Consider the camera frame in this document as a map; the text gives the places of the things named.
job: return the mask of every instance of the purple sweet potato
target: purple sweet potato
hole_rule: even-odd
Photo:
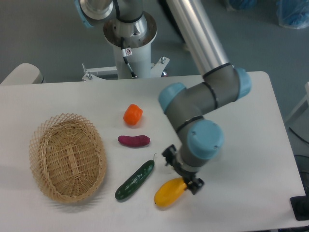
[[[150,138],[146,135],[139,135],[135,137],[121,135],[118,137],[118,141],[125,146],[129,147],[141,147],[150,143]]]

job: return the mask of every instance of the orange bell pepper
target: orange bell pepper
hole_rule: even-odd
[[[173,204],[187,189],[183,178],[176,178],[166,182],[156,192],[154,203],[159,207],[168,207]]]
[[[125,114],[124,114],[124,121],[131,126],[134,126],[138,123],[141,118],[143,111],[135,104],[131,104]]]

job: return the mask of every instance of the wicker basket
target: wicker basket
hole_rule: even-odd
[[[30,169],[44,195],[61,203],[94,193],[106,172],[101,137],[86,118],[62,114],[41,124],[30,141]]]

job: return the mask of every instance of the white chair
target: white chair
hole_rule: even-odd
[[[295,121],[302,113],[307,110],[309,105],[309,82],[305,84],[305,89],[307,94],[304,98],[294,107],[294,109],[290,112],[290,114],[285,119],[285,125]]]
[[[32,64],[23,63],[17,66],[0,84],[0,86],[41,84],[45,83],[40,70]]]

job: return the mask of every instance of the light blue joint cap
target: light blue joint cap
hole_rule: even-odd
[[[252,82],[249,74],[242,68],[235,68],[239,76],[239,94],[237,100],[246,96],[251,91]]]
[[[167,86],[159,95],[159,103],[165,113],[172,100],[182,91],[186,89],[183,83],[175,83]]]
[[[84,14],[82,12],[81,6],[79,5],[79,0],[74,0],[74,4],[76,6],[76,9],[77,9],[77,12],[78,12],[80,18],[82,19],[84,26],[87,27],[87,28],[93,28],[93,26],[85,18]]]
[[[194,156],[210,160],[217,155],[224,143],[221,128],[212,121],[201,120],[195,123],[188,132],[188,148]]]

